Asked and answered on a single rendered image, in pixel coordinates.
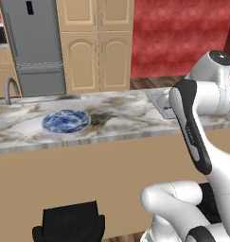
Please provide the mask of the grey fridge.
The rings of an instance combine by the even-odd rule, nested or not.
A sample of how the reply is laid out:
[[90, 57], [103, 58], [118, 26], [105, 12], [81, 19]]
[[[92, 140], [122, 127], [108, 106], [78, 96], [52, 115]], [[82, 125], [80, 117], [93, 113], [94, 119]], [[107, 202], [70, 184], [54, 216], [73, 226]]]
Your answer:
[[56, 0], [0, 0], [23, 96], [66, 93]]

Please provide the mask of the blue and white plate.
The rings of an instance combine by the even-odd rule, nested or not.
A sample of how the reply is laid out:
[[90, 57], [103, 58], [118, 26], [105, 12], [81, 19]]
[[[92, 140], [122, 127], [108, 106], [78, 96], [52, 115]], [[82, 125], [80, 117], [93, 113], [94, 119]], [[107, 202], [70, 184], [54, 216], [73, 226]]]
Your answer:
[[91, 117], [87, 112], [60, 110], [48, 114], [42, 121], [42, 128], [54, 134], [73, 134], [87, 129]]

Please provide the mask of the tall beige cupboard run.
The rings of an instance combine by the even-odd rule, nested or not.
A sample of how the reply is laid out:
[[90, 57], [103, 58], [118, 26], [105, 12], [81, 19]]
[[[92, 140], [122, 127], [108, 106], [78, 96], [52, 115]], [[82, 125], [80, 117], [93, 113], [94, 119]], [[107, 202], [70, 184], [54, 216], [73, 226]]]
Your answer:
[[69, 94], [130, 88], [134, 0], [56, 0]]

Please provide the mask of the grey tray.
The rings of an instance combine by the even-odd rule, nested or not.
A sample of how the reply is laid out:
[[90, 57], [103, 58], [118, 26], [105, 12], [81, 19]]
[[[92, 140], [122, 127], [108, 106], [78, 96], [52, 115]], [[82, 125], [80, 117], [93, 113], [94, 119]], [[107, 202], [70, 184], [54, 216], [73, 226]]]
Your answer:
[[172, 108], [168, 110], [161, 110], [156, 102], [157, 97], [163, 93], [164, 91], [158, 92], [158, 91], [149, 91], [147, 92], [147, 97], [150, 100], [150, 102], [153, 104], [153, 106], [157, 109], [157, 111], [165, 118], [165, 119], [175, 119], [176, 116], [172, 110]]

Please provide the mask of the grey curved tap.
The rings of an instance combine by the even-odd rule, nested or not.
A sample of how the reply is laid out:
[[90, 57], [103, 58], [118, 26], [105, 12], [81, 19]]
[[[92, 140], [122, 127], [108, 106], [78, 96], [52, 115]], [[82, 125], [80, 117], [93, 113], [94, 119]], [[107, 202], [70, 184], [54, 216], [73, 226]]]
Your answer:
[[12, 86], [14, 93], [20, 95], [20, 90], [17, 82], [13, 78], [8, 78], [5, 82], [5, 101], [7, 105], [11, 105], [9, 87]]

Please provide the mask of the black chair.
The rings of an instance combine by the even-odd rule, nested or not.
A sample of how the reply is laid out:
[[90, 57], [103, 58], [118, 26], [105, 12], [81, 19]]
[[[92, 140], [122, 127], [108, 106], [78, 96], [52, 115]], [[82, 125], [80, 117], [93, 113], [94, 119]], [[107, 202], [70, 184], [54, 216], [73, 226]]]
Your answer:
[[32, 229], [34, 242], [101, 242], [105, 215], [89, 201], [44, 209], [43, 224]]

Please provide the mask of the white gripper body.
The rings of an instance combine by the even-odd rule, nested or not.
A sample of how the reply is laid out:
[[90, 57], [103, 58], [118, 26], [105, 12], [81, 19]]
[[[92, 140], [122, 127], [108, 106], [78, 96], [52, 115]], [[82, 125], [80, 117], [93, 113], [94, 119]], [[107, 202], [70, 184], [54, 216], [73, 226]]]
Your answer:
[[169, 104], [169, 89], [166, 89], [156, 99], [157, 105], [161, 110], [168, 110], [171, 108]]

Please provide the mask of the low beige cupboard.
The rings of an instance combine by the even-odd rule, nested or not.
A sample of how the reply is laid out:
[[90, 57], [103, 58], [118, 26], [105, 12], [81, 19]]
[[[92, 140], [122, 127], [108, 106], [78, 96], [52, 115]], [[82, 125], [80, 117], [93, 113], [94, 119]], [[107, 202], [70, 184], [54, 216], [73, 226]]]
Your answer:
[[8, 78], [18, 81], [10, 49], [0, 46], [0, 97], [5, 95], [5, 82]]

